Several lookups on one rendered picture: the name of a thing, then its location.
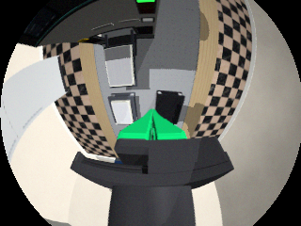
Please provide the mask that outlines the dark grey plate holder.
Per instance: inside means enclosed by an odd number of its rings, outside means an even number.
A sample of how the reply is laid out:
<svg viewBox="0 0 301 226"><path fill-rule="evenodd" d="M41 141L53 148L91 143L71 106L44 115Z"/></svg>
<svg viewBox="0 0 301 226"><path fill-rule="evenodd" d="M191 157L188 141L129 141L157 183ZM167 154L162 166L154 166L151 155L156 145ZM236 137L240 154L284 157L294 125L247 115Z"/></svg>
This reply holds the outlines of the dark grey plate holder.
<svg viewBox="0 0 301 226"><path fill-rule="evenodd" d="M130 95L130 96L120 96L120 95ZM130 100L132 115L133 115L133 121L135 122L136 120L138 120L137 110L136 110L135 93L134 92L111 93L111 96L107 97L107 98L108 98L108 102L109 102L109 105L110 105L110 108L111 108L111 111L112 111L112 115L113 115L115 124L117 124L117 121L116 121L116 118L115 118L115 115L114 115L114 112L113 112L111 101L116 101L116 100Z"/></svg>

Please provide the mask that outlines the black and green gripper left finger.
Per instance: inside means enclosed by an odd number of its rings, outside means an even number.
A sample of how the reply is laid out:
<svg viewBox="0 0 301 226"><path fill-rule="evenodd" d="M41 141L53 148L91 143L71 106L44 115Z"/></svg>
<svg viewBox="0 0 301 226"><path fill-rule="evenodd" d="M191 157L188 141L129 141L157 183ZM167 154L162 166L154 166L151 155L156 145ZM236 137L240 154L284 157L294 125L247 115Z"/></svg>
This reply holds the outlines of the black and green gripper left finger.
<svg viewBox="0 0 301 226"><path fill-rule="evenodd" d="M151 139L152 130L152 109L145 116L133 122L119 132L118 138L144 138Z"/></svg>

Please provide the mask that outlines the grey flat base plate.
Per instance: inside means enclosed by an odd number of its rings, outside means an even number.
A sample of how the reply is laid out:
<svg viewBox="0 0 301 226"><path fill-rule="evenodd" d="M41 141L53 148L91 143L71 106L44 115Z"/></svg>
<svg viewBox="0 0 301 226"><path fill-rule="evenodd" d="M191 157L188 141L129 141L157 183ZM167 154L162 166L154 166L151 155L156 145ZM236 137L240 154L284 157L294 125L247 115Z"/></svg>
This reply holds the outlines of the grey flat base plate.
<svg viewBox="0 0 301 226"><path fill-rule="evenodd" d="M93 44L96 71L105 110L115 137L129 126L116 125L107 97L134 92L138 119L155 109L157 90L178 91L185 96L178 124L182 129L189 106L200 40L199 0L160 0L154 39L136 39L137 87L109 88L105 44Z"/></svg>

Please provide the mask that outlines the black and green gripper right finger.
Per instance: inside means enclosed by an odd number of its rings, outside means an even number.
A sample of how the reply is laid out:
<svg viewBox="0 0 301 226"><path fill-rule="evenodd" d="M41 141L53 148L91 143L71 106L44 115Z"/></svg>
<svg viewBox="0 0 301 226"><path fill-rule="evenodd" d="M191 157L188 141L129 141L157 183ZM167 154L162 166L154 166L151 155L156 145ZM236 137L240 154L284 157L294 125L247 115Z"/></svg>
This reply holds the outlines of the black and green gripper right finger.
<svg viewBox="0 0 301 226"><path fill-rule="evenodd" d="M152 110L152 138L155 140L186 139L185 132Z"/></svg>

